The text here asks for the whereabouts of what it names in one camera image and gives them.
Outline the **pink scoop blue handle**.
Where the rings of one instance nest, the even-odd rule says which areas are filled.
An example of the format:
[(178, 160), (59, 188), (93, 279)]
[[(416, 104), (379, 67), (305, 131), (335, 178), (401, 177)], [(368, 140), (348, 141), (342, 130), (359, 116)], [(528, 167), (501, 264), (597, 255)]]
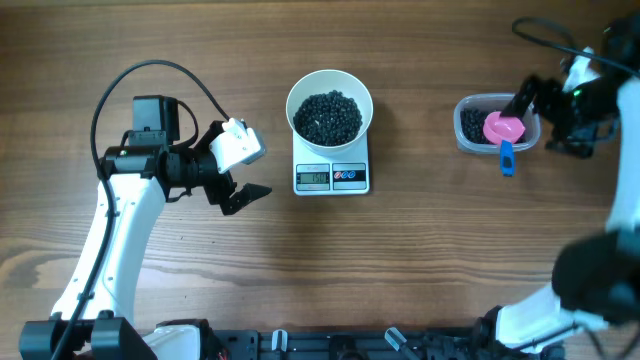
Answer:
[(525, 126), (517, 117), (503, 117), (500, 111), (491, 112), (484, 120), (483, 134), (499, 149), (499, 164), (503, 176), (515, 175), (513, 146), (525, 133)]

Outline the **black beans in container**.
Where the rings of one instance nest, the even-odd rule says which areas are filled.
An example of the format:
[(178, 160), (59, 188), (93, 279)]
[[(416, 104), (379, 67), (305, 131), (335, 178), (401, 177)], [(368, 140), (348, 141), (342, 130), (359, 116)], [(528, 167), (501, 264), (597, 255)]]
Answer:
[(464, 109), (460, 112), (461, 129), (468, 141), (476, 144), (492, 144), (483, 134), (484, 120), (490, 113), (477, 108)]

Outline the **white bowl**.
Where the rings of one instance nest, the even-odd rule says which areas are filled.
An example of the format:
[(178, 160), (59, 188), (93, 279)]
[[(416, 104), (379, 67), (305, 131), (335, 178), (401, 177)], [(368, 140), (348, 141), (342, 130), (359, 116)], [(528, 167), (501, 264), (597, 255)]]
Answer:
[(362, 114), (363, 124), (357, 137), (344, 145), (335, 147), (325, 147), (315, 145), (307, 140), (305, 143), (313, 150), (320, 152), (336, 152), (343, 150), (359, 139), (362, 135), (366, 135), (373, 119), (373, 99), (367, 87), (355, 76), (335, 69), (325, 69), (312, 72), (301, 78), (290, 90), (286, 101), (286, 116), (289, 125), (294, 133), (293, 117), (302, 102), (311, 95), (328, 93), (337, 90), (343, 93), (345, 97), (353, 98)]

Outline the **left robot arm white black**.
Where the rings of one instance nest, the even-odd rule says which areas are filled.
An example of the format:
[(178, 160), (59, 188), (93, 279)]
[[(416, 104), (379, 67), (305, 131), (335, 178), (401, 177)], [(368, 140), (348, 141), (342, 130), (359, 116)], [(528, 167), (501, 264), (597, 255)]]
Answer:
[(73, 276), (49, 319), (29, 321), (19, 338), (25, 359), (226, 359), (229, 350), (203, 319), (159, 324), (145, 336), (133, 327), (136, 284), (151, 231), (170, 192), (204, 189), (225, 215), (270, 193), (239, 187), (230, 170), (264, 155), (260, 135), (242, 120), (215, 121), (182, 141), (179, 108), (166, 96), (137, 96), (133, 127), (100, 161), (92, 225)]

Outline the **black beans in bowl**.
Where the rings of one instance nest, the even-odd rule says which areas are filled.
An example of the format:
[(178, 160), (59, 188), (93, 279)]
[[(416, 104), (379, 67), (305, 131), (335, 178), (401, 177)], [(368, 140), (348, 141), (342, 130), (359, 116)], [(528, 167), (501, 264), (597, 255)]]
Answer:
[(355, 100), (337, 90), (309, 96), (293, 117), (294, 130), (303, 139), (325, 147), (353, 141), (362, 124)]

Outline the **clear plastic container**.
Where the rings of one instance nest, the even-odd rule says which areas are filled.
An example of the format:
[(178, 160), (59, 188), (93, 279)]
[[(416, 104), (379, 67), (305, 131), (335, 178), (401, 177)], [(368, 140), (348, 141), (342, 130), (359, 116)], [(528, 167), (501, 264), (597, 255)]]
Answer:
[[(472, 154), (497, 155), (499, 148), (495, 144), (479, 144), (470, 141), (463, 131), (462, 113), (465, 110), (477, 109), (482, 112), (502, 110), (514, 97), (513, 93), (487, 93), (470, 95), (456, 105), (453, 111), (454, 133), (458, 149)], [(522, 123), (525, 126), (523, 142), (513, 145), (514, 152), (522, 152), (534, 147), (541, 136), (541, 121), (538, 114), (533, 112), (532, 105), (527, 109)]]

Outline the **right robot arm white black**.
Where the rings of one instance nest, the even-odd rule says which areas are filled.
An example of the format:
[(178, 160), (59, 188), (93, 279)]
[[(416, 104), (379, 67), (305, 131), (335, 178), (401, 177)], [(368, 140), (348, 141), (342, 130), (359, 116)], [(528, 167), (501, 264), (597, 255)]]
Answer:
[(528, 77), (503, 114), (522, 117), (534, 108), (553, 126), (548, 148), (578, 158), (593, 154), (604, 122), (620, 139), (617, 187), (604, 231), (565, 247), (550, 284), (496, 313), (493, 342), (539, 353), (580, 332), (594, 338), (639, 319), (639, 14), (605, 28), (601, 55), (577, 49), (573, 36), (548, 19), (520, 17), (512, 31), (570, 54), (571, 67), (564, 83)]

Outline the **black mounting rail base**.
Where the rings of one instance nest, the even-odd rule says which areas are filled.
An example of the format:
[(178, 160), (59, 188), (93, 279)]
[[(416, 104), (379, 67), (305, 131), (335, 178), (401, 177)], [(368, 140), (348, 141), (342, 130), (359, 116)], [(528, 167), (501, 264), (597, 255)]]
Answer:
[(540, 359), (562, 360), (562, 343), (538, 353), (517, 352), (490, 338), (489, 320), (472, 327), (406, 331), (291, 332), (214, 330), (205, 319), (166, 321), (143, 336), (158, 359)]

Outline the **white digital kitchen scale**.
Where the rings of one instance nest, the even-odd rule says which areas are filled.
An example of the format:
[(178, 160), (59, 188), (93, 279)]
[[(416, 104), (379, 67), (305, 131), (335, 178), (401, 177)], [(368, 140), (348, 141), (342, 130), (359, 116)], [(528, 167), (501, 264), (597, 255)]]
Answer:
[(298, 196), (364, 195), (370, 191), (367, 135), (343, 150), (320, 152), (293, 137), (293, 191)]

